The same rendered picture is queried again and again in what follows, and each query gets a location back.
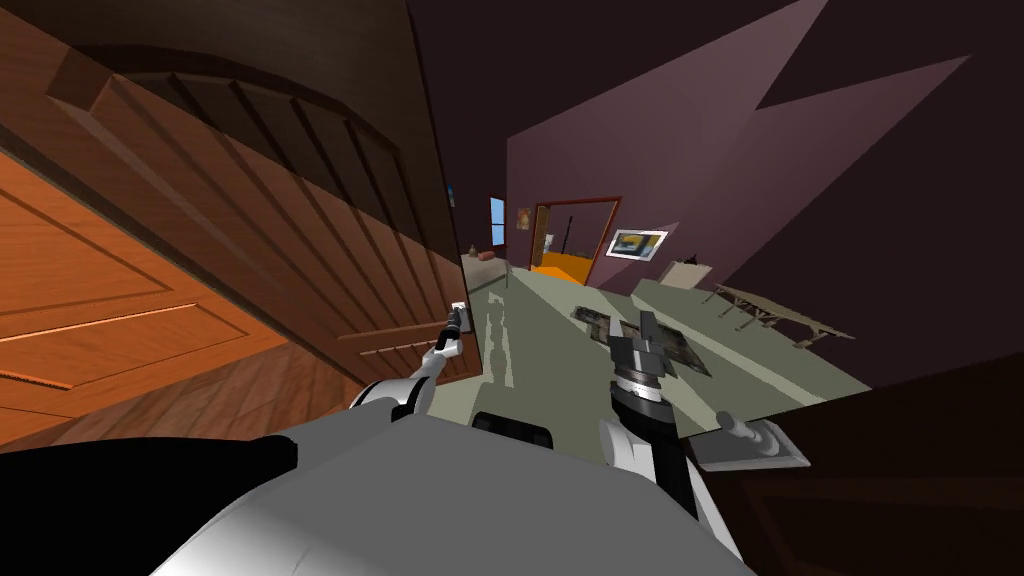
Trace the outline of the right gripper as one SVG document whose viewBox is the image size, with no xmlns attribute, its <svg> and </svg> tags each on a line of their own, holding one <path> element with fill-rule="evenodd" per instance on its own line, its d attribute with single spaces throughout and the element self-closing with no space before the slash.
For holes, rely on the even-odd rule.
<svg viewBox="0 0 1024 576">
<path fill-rule="evenodd" d="M 639 334 L 640 338 L 625 337 L 622 320 L 608 320 L 607 340 L 614 373 L 624 378 L 676 377 L 665 351 L 662 327 L 651 311 L 640 312 Z"/>
</svg>

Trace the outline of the dark patterned rug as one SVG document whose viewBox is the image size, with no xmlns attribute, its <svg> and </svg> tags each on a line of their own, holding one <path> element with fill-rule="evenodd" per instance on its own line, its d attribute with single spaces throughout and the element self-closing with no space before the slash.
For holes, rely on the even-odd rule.
<svg viewBox="0 0 1024 576">
<path fill-rule="evenodd" d="M 571 319 L 588 326 L 588 335 L 591 340 L 599 342 L 605 347 L 608 346 L 610 318 L 606 314 L 594 308 L 575 306 Z M 659 327 L 663 331 L 662 342 L 668 359 L 707 377 L 712 376 L 702 360 L 680 331 L 664 324 L 659 324 Z"/>
</svg>

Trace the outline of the pale side table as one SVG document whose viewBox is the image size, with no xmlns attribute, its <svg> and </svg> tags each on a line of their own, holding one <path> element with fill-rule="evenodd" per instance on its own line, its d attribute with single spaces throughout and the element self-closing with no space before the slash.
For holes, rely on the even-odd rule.
<svg viewBox="0 0 1024 576">
<path fill-rule="evenodd" d="M 471 251 L 461 256 L 462 269 L 469 294 L 499 280 L 506 280 L 510 271 L 507 260 L 494 250 Z"/>
</svg>

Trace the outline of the pale low cabinet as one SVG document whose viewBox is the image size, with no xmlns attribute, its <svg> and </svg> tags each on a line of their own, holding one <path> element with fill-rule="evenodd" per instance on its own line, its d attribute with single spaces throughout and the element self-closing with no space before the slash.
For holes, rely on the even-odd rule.
<svg viewBox="0 0 1024 576">
<path fill-rule="evenodd" d="M 697 287 L 712 271 L 696 254 L 689 258 L 679 258 L 668 264 L 658 279 L 658 284 L 671 288 L 690 290 Z"/>
</svg>

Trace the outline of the white framed picture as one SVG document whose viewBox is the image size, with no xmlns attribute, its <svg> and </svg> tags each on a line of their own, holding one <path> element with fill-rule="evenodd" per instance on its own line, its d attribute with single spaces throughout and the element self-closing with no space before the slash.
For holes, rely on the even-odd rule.
<svg viewBox="0 0 1024 576">
<path fill-rule="evenodd" d="M 620 229 L 612 236 L 605 255 L 631 261 L 650 261 L 669 236 L 667 230 Z"/>
</svg>

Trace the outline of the long wooden table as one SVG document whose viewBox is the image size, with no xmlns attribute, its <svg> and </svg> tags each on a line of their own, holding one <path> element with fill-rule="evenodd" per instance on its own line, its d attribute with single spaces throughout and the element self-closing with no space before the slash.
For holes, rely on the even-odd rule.
<svg viewBox="0 0 1024 576">
<path fill-rule="evenodd" d="M 778 304 L 770 299 L 752 294 L 750 292 L 737 290 L 721 284 L 715 284 L 713 290 L 703 302 L 708 303 L 715 296 L 720 296 L 729 301 L 728 307 L 723 310 L 718 315 L 719 318 L 724 318 L 733 310 L 743 310 L 748 314 L 749 319 L 743 324 L 735 328 L 736 332 L 741 332 L 755 323 L 764 328 L 773 328 L 779 321 L 786 321 L 802 325 L 811 332 L 811 335 L 808 338 L 792 344 L 792 346 L 797 349 L 807 349 L 812 344 L 825 337 L 854 340 L 854 337 L 849 334 L 831 328 L 826 324 Z"/>
</svg>

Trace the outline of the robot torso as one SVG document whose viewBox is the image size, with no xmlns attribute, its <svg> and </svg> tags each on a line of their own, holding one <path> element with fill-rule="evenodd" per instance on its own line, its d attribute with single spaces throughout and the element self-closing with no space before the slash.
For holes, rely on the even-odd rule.
<svg viewBox="0 0 1024 576">
<path fill-rule="evenodd" d="M 638 474 L 426 415 L 290 437 L 298 467 L 152 576 L 755 576 Z"/>
</svg>

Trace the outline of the brown slatted wooden door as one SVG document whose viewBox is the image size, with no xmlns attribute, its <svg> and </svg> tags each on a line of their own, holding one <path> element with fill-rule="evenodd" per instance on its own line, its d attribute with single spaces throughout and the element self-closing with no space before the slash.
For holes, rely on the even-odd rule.
<svg viewBox="0 0 1024 576">
<path fill-rule="evenodd" d="M 468 299 L 437 176 L 336 99 L 143 45 L 72 47 L 47 93 L 142 181 L 128 216 L 360 384 L 409 370 Z"/>
</svg>

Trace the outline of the dark door leaf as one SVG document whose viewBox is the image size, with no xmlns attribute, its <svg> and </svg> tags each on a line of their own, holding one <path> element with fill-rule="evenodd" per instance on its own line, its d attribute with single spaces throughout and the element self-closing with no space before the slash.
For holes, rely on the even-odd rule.
<svg viewBox="0 0 1024 576">
<path fill-rule="evenodd" d="M 756 576 L 1024 576 L 1024 352 L 773 422 L 807 466 L 701 475 Z"/>
</svg>

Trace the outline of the orange panelled wooden door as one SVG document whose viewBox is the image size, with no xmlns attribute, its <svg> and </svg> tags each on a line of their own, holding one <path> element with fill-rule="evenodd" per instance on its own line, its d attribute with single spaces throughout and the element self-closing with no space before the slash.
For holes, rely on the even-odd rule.
<svg viewBox="0 0 1024 576">
<path fill-rule="evenodd" d="M 281 343 L 0 152 L 0 408 L 77 417 Z"/>
</svg>

